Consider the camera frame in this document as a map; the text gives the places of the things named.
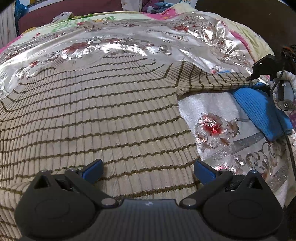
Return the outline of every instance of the sweater sleeve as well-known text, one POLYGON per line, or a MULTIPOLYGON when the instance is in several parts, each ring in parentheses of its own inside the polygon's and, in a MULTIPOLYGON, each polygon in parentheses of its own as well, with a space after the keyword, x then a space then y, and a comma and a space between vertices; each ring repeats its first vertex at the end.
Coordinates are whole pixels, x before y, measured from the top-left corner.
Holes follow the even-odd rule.
POLYGON ((246 81, 249 74, 210 74, 187 61, 172 63, 166 71, 166 80, 183 93, 189 91, 218 91, 252 86, 246 81))

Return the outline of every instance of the green print on blanket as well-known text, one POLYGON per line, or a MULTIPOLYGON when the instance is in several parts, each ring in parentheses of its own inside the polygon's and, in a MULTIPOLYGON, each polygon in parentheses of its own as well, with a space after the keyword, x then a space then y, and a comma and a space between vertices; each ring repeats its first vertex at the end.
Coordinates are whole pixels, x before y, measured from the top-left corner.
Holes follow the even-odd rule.
MULTIPOLYGON (((92 20, 91 17, 93 17, 93 16, 95 16, 95 14, 88 14, 88 15, 85 15, 85 16, 77 16, 77 17, 73 17, 73 18, 70 18, 70 19, 63 20, 51 32, 53 33, 55 31, 58 31, 58 30, 63 29, 63 28, 74 27, 74 26, 77 25, 77 23, 92 20)), ((113 20, 115 20, 115 17, 110 16, 110 17, 99 19, 99 20, 113 21, 113 20)))

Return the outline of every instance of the beige ribbed sweater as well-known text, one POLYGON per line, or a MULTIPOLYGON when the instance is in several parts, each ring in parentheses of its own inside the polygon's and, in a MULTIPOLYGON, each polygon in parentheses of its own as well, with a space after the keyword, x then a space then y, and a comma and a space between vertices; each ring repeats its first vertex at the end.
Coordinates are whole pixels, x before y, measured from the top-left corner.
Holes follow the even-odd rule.
POLYGON ((14 209, 42 169, 57 173, 100 158, 97 185, 111 196, 179 201, 191 194, 198 154, 177 96, 249 84, 241 73, 208 74, 185 61, 132 54, 88 54, 21 80, 0 105, 1 237, 20 236, 14 209))

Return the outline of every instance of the blue gripper pad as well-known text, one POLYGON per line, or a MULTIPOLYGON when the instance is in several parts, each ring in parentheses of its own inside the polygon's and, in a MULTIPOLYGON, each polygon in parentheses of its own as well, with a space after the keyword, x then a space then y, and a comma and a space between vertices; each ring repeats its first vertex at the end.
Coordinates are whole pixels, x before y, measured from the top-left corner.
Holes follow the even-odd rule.
POLYGON ((203 185, 215 180, 219 176, 218 171, 199 159, 196 159, 194 163, 193 172, 203 185))
POLYGON ((79 171, 79 176, 82 177, 82 179, 88 181, 91 184, 94 184, 102 175, 104 172, 104 163, 101 159, 96 159, 83 169, 79 171))

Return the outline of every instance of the white logo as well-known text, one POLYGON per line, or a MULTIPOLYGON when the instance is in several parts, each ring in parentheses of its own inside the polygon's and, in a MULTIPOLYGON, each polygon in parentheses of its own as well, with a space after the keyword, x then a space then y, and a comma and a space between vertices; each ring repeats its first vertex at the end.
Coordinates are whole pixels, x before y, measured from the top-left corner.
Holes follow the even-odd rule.
POLYGON ((153 205, 153 202, 150 202, 150 201, 149 201, 148 203, 145 203, 145 205, 146 205, 146 206, 151 206, 151 205, 153 205))

